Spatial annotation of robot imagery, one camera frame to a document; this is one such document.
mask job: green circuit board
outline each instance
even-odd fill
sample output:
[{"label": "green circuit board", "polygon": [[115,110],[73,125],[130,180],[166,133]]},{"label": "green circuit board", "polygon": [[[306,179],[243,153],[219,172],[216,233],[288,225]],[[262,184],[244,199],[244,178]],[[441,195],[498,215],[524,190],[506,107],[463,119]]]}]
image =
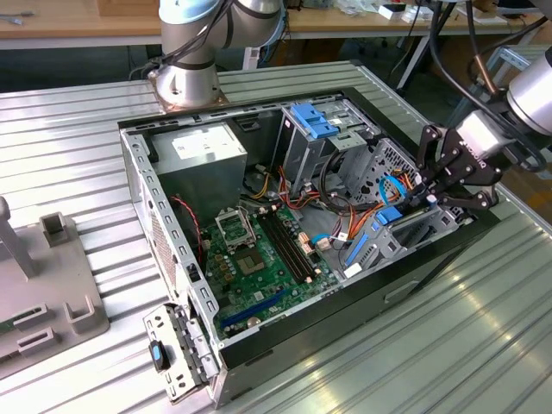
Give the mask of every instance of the green circuit board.
[{"label": "green circuit board", "polygon": [[[298,233],[301,229],[291,212],[284,208],[274,214],[287,229],[289,240],[299,247]],[[317,253],[308,256],[301,252],[315,276],[298,282],[262,228],[260,220],[263,217],[253,214],[248,219],[257,239],[256,245],[254,248],[244,246],[234,254],[228,253],[216,225],[209,226],[203,232],[204,238],[210,239],[205,274],[219,303],[215,325],[221,338],[246,329],[250,317],[265,321],[338,285],[331,268]],[[267,301],[271,300],[273,303],[267,306]],[[228,324],[229,318],[251,311],[257,305],[262,309],[239,322]]]}]

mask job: aluminum workbench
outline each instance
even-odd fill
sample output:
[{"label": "aluminum workbench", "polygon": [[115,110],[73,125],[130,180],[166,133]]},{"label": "aluminum workbench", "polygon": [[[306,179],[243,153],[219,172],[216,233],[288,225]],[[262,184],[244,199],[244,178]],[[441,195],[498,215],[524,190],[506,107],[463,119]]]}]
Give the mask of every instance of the aluminum workbench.
[{"label": "aluminum workbench", "polygon": [[[426,122],[348,62],[220,80],[232,102],[353,86],[415,141]],[[166,294],[130,203],[116,121],[157,113],[144,81],[0,95],[0,193],[11,224],[57,210],[73,217],[111,322],[0,381],[1,412],[212,410],[204,392],[170,406],[141,322]],[[219,412],[549,412],[550,228],[502,191],[511,200],[494,208],[503,222],[434,283]]]}]

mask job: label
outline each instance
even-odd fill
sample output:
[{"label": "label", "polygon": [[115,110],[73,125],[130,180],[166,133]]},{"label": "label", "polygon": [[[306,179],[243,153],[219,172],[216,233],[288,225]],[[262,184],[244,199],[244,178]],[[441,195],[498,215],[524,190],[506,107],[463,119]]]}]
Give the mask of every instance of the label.
[{"label": "label", "polygon": [[343,273],[345,274],[347,279],[350,279],[361,271],[362,271],[361,265],[358,263],[354,263],[351,267],[348,267]]},{"label": "label", "polygon": [[223,151],[231,144],[232,138],[225,130],[221,131],[220,129],[191,134],[172,140],[172,146],[181,160]]},{"label": "label", "polygon": [[347,233],[343,233],[341,232],[339,235],[337,235],[337,240],[341,241],[341,242],[346,242],[347,241]]}]

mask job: connector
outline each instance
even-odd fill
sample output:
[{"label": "connector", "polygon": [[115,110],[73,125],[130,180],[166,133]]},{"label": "connector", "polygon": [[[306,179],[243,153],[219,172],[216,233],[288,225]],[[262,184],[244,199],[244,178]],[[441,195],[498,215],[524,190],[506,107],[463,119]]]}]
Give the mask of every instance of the connector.
[{"label": "connector", "polygon": [[257,170],[261,174],[267,172],[267,168],[265,166],[262,166],[261,164],[255,164],[255,170]]},{"label": "connector", "polygon": [[298,235],[298,240],[299,240],[299,243],[306,244],[309,242],[309,236],[304,231],[302,231]]},{"label": "connector", "polygon": [[303,253],[305,253],[307,256],[314,253],[314,250],[308,244],[302,244],[301,250],[303,250]]},{"label": "connector", "polygon": [[376,218],[378,221],[386,226],[389,223],[398,220],[403,215],[395,207],[387,207],[386,209],[380,210],[376,213]]},{"label": "connector", "polygon": [[331,244],[329,243],[328,237],[324,237],[323,239],[317,241],[317,248],[319,248],[321,251],[330,250]]}]

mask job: metal post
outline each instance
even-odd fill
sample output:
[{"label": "metal post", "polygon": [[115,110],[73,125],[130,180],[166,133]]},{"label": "metal post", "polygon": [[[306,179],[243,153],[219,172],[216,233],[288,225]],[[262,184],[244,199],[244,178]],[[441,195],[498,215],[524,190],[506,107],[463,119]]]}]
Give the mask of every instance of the metal post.
[{"label": "metal post", "polygon": [[16,260],[27,279],[32,278],[36,276],[35,263],[31,259],[31,256],[28,255],[27,249],[21,243],[19,237],[17,237],[16,232],[9,225],[8,220],[10,217],[8,202],[4,197],[0,197],[0,241]]}]

